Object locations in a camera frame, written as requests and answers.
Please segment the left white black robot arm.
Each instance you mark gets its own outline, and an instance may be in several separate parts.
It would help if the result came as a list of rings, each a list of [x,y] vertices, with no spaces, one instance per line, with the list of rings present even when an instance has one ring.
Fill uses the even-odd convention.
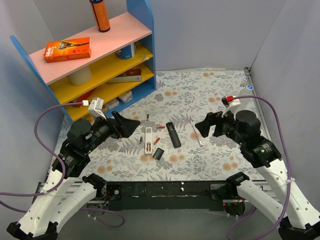
[[[88,201],[101,200],[107,194],[107,182],[92,173],[83,177],[80,187],[67,199],[63,196],[75,183],[90,162],[89,154],[107,138],[129,138],[141,124],[118,112],[112,118],[97,117],[94,123],[76,120],[62,143],[59,158],[51,168],[41,196],[38,196],[25,215],[7,227],[7,232],[19,240],[55,240],[66,222]]]

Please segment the small screwdriver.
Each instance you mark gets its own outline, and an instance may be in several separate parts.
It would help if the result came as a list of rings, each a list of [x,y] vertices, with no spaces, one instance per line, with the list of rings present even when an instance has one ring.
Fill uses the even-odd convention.
[[[193,125],[193,124],[191,124],[191,126],[192,126],[192,129],[193,129],[193,131],[194,131],[194,134],[195,134],[196,140],[197,140],[197,142],[198,142],[199,146],[202,148],[204,145],[203,145],[203,143],[202,143],[202,141],[201,141],[201,138],[199,137],[199,134],[197,133],[197,131],[196,131],[196,129],[195,129],[195,127],[194,127],[194,125]]]

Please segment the black remote control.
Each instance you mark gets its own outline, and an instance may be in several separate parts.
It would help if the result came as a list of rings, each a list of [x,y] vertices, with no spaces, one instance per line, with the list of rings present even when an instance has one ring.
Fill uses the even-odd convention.
[[[166,123],[166,128],[168,130],[168,134],[170,136],[171,142],[173,144],[174,148],[179,148],[182,146],[181,141],[179,139],[179,136],[177,134],[177,131],[175,129],[175,126],[172,122]]]

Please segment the orange yellow AAA battery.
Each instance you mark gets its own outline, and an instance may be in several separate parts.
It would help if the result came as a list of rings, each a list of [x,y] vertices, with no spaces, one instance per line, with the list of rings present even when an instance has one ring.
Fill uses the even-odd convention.
[[[159,142],[159,140],[160,140],[161,138],[160,137],[158,137],[155,141],[154,141],[154,145],[156,145],[158,142]]]

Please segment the black battery cover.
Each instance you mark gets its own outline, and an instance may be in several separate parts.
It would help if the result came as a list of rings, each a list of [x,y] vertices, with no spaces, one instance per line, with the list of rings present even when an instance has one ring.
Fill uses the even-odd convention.
[[[162,155],[164,154],[164,150],[163,149],[161,149],[161,148],[157,148],[156,150],[155,150],[155,152],[154,152],[154,154],[153,154],[153,158],[155,159],[155,160],[160,160],[161,159],[161,157],[162,157]]]

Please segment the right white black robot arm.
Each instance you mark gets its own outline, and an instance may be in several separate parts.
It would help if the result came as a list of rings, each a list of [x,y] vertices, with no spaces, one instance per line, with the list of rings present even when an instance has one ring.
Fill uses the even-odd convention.
[[[223,187],[232,199],[242,197],[251,202],[272,223],[276,223],[283,240],[314,240],[320,236],[320,213],[303,195],[275,145],[261,135],[261,122],[256,114],[241,110],[237,114],[209,112],[195,124],[202,137],[214,126],[214,137],[226,136],[240,146],[242,156],[264,177],[277,197],[274,200],[257,187],[243,172],[227,179]]]

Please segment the white remote control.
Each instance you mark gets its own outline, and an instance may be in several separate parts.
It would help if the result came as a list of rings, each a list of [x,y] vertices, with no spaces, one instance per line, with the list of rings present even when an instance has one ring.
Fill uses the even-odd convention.
[[[153,153],[153,128],[146,127],[144,135],[144,154],[151,155]]]

